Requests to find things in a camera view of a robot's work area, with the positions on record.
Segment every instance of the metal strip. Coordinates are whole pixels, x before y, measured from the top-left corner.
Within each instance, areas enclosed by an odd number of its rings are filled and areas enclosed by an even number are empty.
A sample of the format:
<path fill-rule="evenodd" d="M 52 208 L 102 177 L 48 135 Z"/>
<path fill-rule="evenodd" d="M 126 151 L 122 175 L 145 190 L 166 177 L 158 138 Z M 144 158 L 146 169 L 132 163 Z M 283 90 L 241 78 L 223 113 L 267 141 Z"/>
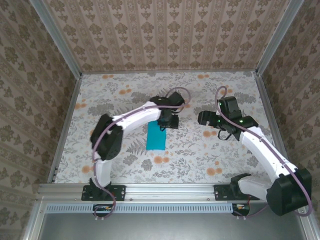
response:
<path fill-rule="evenodd" d="M 254 72 L 254 68 L 244 69 L 170 69 L 170 70 L 136 70 L 136 71 L 84 71 L 83 75 L 94 74 L 160 74 L 160 73 L 216 73 L 216 72 Z"/>
<path fill-rule="evenodd" d="M 60 139 L 59 139 L 58 145 L 56 147 L 56 151 L 55 151 L 55 154 L 54 154 L 51 170 L 50 170 L 49 177 L 48 177 L 48 180 L 47 180 L 48 183 L 52 183 L 53 182 L 55 172 L 58 170 L 58 166 L 60 164 L 61 156 L 62 156 L 62 153 L 64 151 L 66 139 L 67 139 L 67 136 L 68 136 L 69 127 L 70 127 L 71 120 L 72 120 L 72 115 L 74 113 L 76 102 L 77 102 L 77 98 L 78 98 L 78 94 L 79 94 L 79 91 L 80 91 L 81 82 L 82 82 L 82 79 L 80 78 L 78 81 L 76 81 L 74 89 L 73 89 L 70 105 L 69 105 L 69 108 L 68 108 L 68 112 L 66 113 L 66 116 L 65 116 L 65 120 L 64 120 L 62 131 L 61 131 Z"/>
<path fill-rule="evenodd" d="M 291 0 L 289 2 L 288 7 L 284 11 L 278 26 L 276 27 L 258 65 L 256 66 L 258 74 L 262 75 L 267 68 L 271 58 L 275 54 L 303 2 L 303 0 Z"/>
<path fill-rule="evenodd" d="M 122 203 L 246 203 L 240 201 L 216 201 L 214 185 L 225 183 L 185 183 L 185 184 L 125 184 L 125 200 Z M 84 203 L 81 201 L 83 183 L 41 184 L 37 202 L 47 203 Z M 95 204 L 110 204 L 111 201 L 91 201 Z"/>
<path fill-rule="evenodd" d="M 93 203 L 50 203 L 46 214 L 92 214 Z M 199 214 L 199 213 L 233 213 L 232 203 L 123 203 L 116 204 L 115 214 Z"/>
<path fill-rule="evenodd" d="M 272 110 L 271 103 L 269 101 L 269 97 L 267 94 L 267 90 L 264 84 L 264 81 L 260 74 L 254 73 L 255 82 L 257 85 L 257 88 L 259 90 L 259 94 L 261 97 L 261 101 L 263 104 L 263 108 L 265 111 L 266 119 L 268 120 L 270 131 L 273 137 L 274 145 L 276 149 L 286 158 L 288 159 L 287 151 L 284 145 L 284 142 L 282 141 L 282 137 L 277 125 L 277 121 L 274 115 L 274 111 Z"/>
<path fill-rule="evenodd" d="M 70 48 L 65 42 L 62 34 L 60 33 L 57 25 L 55 24 L 53 18 L 50 15 L 50 11 L 47 9 L 46 4 L 42 0 L 30 0 L 35 11 L 38 13 L 41 21 L 43 22 L 46 30 L 51 35 L 55 45 L 58 47 L 60 53 L 62 54 L 65 62 L 68 64 L 71 72 L 73 73 L 75 79 L 80 80 L 81 78 L 81 68 L 78 66 Z"/>
<path fill-rule="evenodd" d="M 28 224 L 25 228 L 23 240 L 31 239 L 32 232 L 34 231 L 34 228 L 36 225 L 36 219 L 39 213 L 39 209 L 40 209 L 40 203 L 35 203 L 33 206 L 32 212 L 30 214 Z"/>

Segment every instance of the metal corner post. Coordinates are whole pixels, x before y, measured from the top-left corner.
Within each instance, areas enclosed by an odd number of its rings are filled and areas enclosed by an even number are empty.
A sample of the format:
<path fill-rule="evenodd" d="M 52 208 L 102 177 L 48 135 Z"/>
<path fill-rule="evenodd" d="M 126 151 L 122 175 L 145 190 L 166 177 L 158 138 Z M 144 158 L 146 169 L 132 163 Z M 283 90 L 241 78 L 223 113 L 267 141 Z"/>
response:
<path fill-rule="evenodd" d="M 271 107 L 271 103 L 268 98 L 267 90 L 265 88 L 264 81 L 262 79 L 262 76 L 260 74 L 254 74 L 255 82 L 257 85 L 257 88 L 260 93 L 261 101 L 264 107 L 266 119 L 268 120 L 271 134 L 273 137 L 274 145 L 277 148 L 277 150 L 287 159 L 287 151 L 284 145 L 284 142 L 282 141 L 282 137 L 278 128 L 278 124 L 276 121 L 276 117 L 274 115 L 274 112 Z"/>
<path fill-rule="evenodd" d="M 289 2 L 288 7 L 286 8 L 278 26 L 276 27 L 268 45 L 265 48 L 258 65 L 256 66 L 258 74 L 262 75 L 267 68 L 271 58 L 275 54 L 303 2 L 304 0 L 291 0 Z"/>
<path fill-rule="evenodd" d="M 75 60 L 68 44 L 65 42 L 63 36 L 61 35 L 55 21 L 50 15 L 50 11 L 43 0 L 30 0 L 35 11 L 38 13 L 41 21 L 43 22 L 46 30 L 51 35 L 55 45 L 58 47 L 60 53 L 62 54 L 65 62 L 68 64 L 71 72 L 73 73 L 76 80 L 81 78 L 81 68 L 79 67 L 77 61 Z"/>
<path fill-rule="evenodd" d="M 69 130 L 69 127 L 70 127 L 70 124 L 71 124 L 71 120 L 72 120 L 72 115 L 74 113 L 74 109 L 75 109 L 75 106 L 76 106 L 78 94 L 79 94 L 79 91 L 80 91 L 81 82 L 82 82 L 82 79 L 79 79 L 78 81 L 76 81 L 75 86 L 74 86 L 74 90 L 73 90 L 73 93 L 72 93 L 72 97 L 71 97 L 70 105 L 69 105 L 69 108 L 68 108 L 68 112 L 66 113 L 66 116 L 65 116 L 65 120 L 64 120 L 62 131 L 61 131 L 60 139 L 59 139 L 58 145 L 56 147 L 56 151 L 55 151 L 55 155 L 54 155 L 54 158 L 53 158 L 51 170 L 50 170 L 49 177 L 48 177 L 48 180 L 47 180 L 48 183 L 52 183 L 53 182 L 55 171 L 57 170 L 57 167 L 59 166 L 59 163 L 60 163 L 60 160 L 61 160 L 61 156 L 62 156 L 64 147 L 65 147 L 65 143 L 66 143 L 66 139 L 67 139 L 67 136 L 68 136 L 68 130 Z"/>

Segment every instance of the cable tie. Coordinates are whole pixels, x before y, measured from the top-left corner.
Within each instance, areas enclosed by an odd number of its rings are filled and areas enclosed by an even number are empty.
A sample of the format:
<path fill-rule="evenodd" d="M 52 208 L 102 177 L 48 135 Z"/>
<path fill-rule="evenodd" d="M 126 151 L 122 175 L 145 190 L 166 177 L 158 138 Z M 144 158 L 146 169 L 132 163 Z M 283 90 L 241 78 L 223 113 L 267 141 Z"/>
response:
<path fill-rule="evenodd" d="M 285 165 L 288 165 L 288 162 L 284 162 L 281 167 L 284 167 L 285 168 Z"/>
<path fill-rule="evenodd" d="M 263 138 L 264 138 L 264 135 L 259 138 L 259 142 L 260 142 L 260 143 L 262 142 L 261 140 L 262 140 Z"/>

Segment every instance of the black mounting bracket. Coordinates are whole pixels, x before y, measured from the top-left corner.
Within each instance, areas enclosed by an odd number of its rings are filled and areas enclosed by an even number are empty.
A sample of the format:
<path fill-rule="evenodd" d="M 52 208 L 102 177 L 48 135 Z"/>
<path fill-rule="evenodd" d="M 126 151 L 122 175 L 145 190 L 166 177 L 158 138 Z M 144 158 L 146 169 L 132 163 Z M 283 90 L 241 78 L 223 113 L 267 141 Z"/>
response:
<path fill-rule="evenodd" d="M 117 201 L 124 201 L 126 197 L 126 186 L 125 185 L 111 185 L 105 187 L 111 192 Z M 105 191 L 97 187 L 92 179 L 90 178 L 89 185 L 83 186 L 82 201 L 112 201 L 112 197 L 109 196 Z"/>

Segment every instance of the gray metal panel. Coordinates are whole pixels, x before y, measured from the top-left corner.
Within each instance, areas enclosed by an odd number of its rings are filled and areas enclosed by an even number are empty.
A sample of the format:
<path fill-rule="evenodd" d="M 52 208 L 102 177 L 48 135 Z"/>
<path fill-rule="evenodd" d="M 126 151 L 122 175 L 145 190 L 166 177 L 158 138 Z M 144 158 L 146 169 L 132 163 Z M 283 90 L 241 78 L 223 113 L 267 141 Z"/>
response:
<path fill-rule="evenodd" d="M 230 213 L 46 214 L 40 240 L 306 240 L 293 213 L 276 216 L 267 209 L 251 219 Z"/>

